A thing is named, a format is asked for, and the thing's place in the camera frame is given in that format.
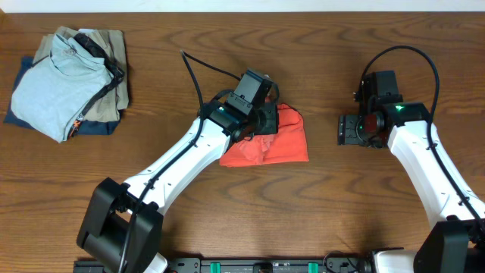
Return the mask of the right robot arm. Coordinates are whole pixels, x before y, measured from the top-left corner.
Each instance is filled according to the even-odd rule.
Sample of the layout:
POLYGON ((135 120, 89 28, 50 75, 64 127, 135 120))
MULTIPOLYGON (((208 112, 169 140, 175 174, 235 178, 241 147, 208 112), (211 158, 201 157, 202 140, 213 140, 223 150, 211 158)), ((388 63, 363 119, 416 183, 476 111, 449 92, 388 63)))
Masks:
POLYGON ((391 103, 342 115, 340 145, 382 146, 399 160, 425 209, 430 233, 417 251, 377 250, 374 272, 482 272, 484 202, 447 155, 426 107, 391 103))

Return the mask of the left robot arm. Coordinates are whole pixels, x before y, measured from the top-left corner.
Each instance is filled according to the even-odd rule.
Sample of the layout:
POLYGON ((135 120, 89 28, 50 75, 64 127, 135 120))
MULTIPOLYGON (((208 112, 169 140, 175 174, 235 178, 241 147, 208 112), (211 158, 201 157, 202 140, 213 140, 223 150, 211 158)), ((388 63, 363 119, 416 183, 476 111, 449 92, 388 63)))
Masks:
POLYGON ((107 177, 94 189, 77 245, 107 272, 166 271, 159 243, 170 205, 232 143, 276 133, 278 121, 274 102, 247 116, 227 103, 205 104, 186 134, 157 161, 122 184, 107 177))

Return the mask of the red soccer t-shirt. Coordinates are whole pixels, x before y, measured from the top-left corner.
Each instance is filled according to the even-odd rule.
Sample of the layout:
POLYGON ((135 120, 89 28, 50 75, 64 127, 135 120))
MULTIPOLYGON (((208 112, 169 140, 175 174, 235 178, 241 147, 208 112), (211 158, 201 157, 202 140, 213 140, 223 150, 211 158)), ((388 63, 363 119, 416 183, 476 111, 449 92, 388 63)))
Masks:
POLYGON ((281 103, 278 132, 257 135, 251 140, 233 144, 219 159, 219 165, 228 168, 270 165, 286 162, 308 162, 308 144, 304 120, 300 113, 281 103))

